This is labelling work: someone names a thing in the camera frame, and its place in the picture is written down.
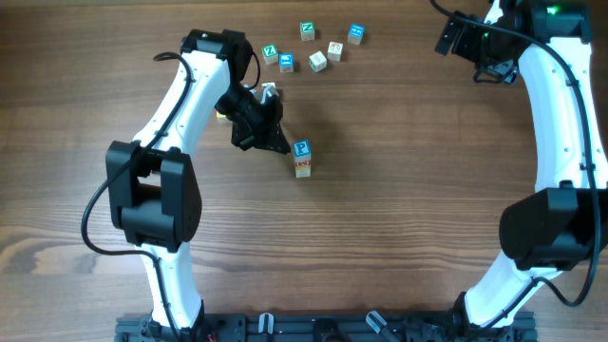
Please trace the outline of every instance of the wood grain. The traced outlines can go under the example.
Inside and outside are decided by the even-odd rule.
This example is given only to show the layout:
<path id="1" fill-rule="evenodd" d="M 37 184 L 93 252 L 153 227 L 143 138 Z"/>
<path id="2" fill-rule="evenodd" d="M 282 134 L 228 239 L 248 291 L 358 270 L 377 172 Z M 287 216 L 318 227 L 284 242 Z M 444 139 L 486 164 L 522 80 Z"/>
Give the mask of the wood grain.
<path id="1" fill-rule="evenodd" d="M 151 57 L 177 50 L 192 28 L 242 30 L 256 50 L 294 54 L 296 73 L 262 66 L 262 82 L 281 91 L 288 139 L 313 150 L 313 176 L 296 180 L 292 155 L 243 153 L 229 126 L 208 124 L 194 160 L 203 216 L 192 243 L 208 312 L 442 310 L 481 278 L 500 251 L 502 210 L 534 190 L 523 82 L 474 85 L 471 64 L 436 54 L 445 18 L 425 1 L 168 2 L 0 9 L 0 341 L 107 341 L 116 317 L 150 310 L 141 261 L 92 254 L 79 222 L 107 147 L 143 127 L 174 77 L 175 63 Z M 608 6 L 589 4 L 606 136 Z M 314 42 L 300 41 L 303 20 L 320 30 Z M 366 26 L 364 44 L 309 70 L 307 57 L 345 41 L 352 22 Z M 100 245 L 127 247 L 107 197 L 90 227 Z M 572 296 L 583 276 L 581 265 L 558 283 Z M 606 257 L 581 308 L 540 290 L 526 307 L 541 340 L 602 340 L 607 290 Z"/>

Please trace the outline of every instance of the blue block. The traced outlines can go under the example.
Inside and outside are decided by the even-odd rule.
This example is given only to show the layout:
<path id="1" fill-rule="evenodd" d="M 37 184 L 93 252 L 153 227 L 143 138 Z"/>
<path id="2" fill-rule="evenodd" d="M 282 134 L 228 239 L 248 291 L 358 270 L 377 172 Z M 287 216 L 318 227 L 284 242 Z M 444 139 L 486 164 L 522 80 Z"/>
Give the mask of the blue block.
<path id="1" fill-rule="evenodd" d="M 363 37 L 363 32 L 365 31 L 365 27 L 359 24 L 352 24 L 351 30 L 349 31 L 349 35 L 357 38 Z"/>
<path id="2" fill-rule="evenodd" d="M 294 66 L 294 55 L 292 53 L 281 53 L 278 55 L 278 64 L 282 67 Z"/>
<path id="3" fill-rule="evenodd" d="M 294 155 L 296 157 L 308 156 L 311 154 L 311 145 L 308 140 L 294 142 Z"/>

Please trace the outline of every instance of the green block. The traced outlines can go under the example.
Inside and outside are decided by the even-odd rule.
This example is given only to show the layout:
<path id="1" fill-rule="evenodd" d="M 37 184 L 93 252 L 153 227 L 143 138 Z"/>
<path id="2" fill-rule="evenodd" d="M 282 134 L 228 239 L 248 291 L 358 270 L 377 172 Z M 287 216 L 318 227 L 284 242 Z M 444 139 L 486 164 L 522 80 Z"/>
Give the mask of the green block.
<path id="1" fill-rule="evenodd" d="M 271 57 L 278 54 L 278 49 L 276 45 L 270 44 L 269 46 L 263 47 L 262 52 L 264 53 L 264 57 Z"/>
<path id="2" fill-rule="evenodd" d="M 313 33 L 313 32 L 314 32 L 314 23 L 313 22 L 300 23 L 300 33 Z"/>

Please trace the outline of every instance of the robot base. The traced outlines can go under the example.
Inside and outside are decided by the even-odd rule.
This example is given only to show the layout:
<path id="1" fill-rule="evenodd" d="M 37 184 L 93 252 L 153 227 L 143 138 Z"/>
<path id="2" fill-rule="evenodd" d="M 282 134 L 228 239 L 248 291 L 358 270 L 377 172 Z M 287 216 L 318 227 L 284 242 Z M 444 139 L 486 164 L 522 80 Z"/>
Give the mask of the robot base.
<path id="1" fill-rule="evenodd" d="M 206 314 L 205 333 L 184 337 L 184 341 L 204 342 L 536 342 L 536 321 L 533 313 L 517 313 L 509 327 L 491 329 L 480 335 L 457 336 L 453 312 L 419 312 L 385 315 L 387 325 L 376 333 L 364 315 L 274 316 L 270 331 L 258 332 L 259 316 L 244 314 Z M 119 318 L 114 342 L 173 341 L 154 337 L 150 331 L 151 316 Z"/>

